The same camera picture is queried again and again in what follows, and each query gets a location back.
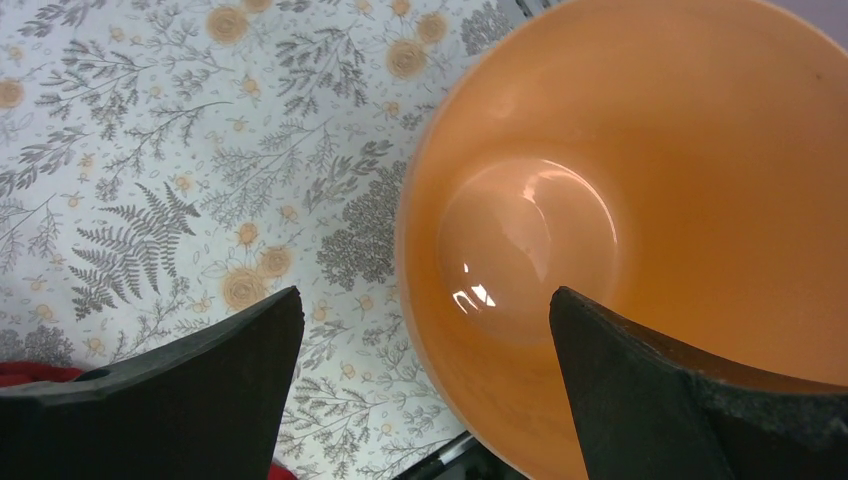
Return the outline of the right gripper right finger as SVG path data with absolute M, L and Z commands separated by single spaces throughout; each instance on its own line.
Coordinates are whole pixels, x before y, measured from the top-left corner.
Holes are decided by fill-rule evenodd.
M 847 390 L 722 358 L 578 292 L 549 323 L 593 479 L 843 479 Z

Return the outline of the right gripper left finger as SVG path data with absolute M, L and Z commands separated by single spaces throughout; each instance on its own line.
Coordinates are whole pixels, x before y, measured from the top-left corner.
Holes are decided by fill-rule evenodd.
M 304 332 L 286 288 L 69 382 L 1 391 L 5 479 L 264 479 Z

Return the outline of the orange plastic trash bin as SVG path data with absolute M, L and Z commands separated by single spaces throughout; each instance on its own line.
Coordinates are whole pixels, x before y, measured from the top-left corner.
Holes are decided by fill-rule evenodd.
M 847 5 L 567 1 L 437 108 L 396 225 L 401 304 L 464 426 L 586 475 L 549 327 L 569 287 L 755 368 L 847 381 Z

